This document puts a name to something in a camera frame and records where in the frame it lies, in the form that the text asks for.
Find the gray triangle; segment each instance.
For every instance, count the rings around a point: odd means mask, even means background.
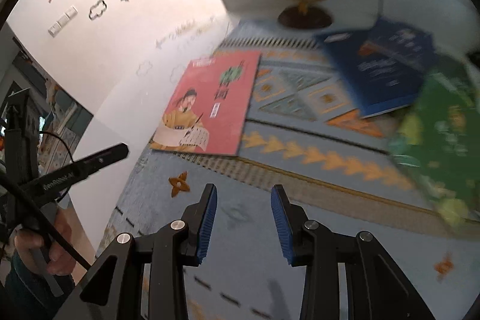
[[[319,75],[299,71],[282,70],[280,71],[280,75],[290,86],[292,86],[297,91],[303,90],[304,88],[330,79],[329,75]]]
[[[289,95],[276,100],[260,107],[259,110],[272,114],[287,115],[304,121],[316,121],[317,119],[312,110],[296,95]]]

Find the person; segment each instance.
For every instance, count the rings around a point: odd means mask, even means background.
[[[62,209],[58,210],[54,221],[58,232],[71,241],[71,227]],[[50,247],[50,262],[47,271],[56,277],[63,295],[54,297],[50,288],[39,274],[30,250],[43,246],[42,236],[28,229],[21,229],[14,239],[15,252],[11,259],[11,269],[5,279],[5,290],[15,308],[21,310],[25,320],[51,320],[58,309],[75,288],[71,273],[76,261],[57,242]]]
[[[162,121],[166,127],[172,129],[188,129],[195,127],[203,127],[202,121],[191,109],[197,99],[197,92],[195,89],[189,89],[179,100],[176,102],[176,107],[171,112],[166,113],[162,117]],[[156,150],[164,151],[181,151],[181,152],[194,152],[195,146],[182,145],[179,147],[169,147],[161,145],[152,141],[150,147]]]

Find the metal screw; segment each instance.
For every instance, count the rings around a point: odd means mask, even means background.
[[[184,226],[185,223],[182,220],[175,220],[170,224],[170,228],[175,229],[176,231],[178,231],[178,229],[183,229]]]
[[[120,235],[118,235],[118,237],[117,237],[117,241],[118,241],[120,244],[128,243],[128,242],[130,241],[130,235],[129,235],[129,234],[120,234]]]
[[[305,228],[307,229],[317,229],[320,226],[315,220],[308,220],[305,222]]]
[[[363,241],[371,241],[373,239],[373,235],[368,232],[368,231],[361,231],[360,232],[360,239],[362,239]]]

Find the dark green sleeve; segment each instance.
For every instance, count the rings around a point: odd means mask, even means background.
[[[25,267],[17,252],[11,260],[11,270],[5,280],[5,290],[16,307],[21,307],[26,320],[52,320],[74,289],[71,275],[55,277],[64,294],[54,297],[47,282]]]

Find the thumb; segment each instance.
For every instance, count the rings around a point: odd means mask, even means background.
[[[30,250],[43,246],[43,238],[39,234],[28,229],[21,229],[15,236],[15,248],[17,250]]]

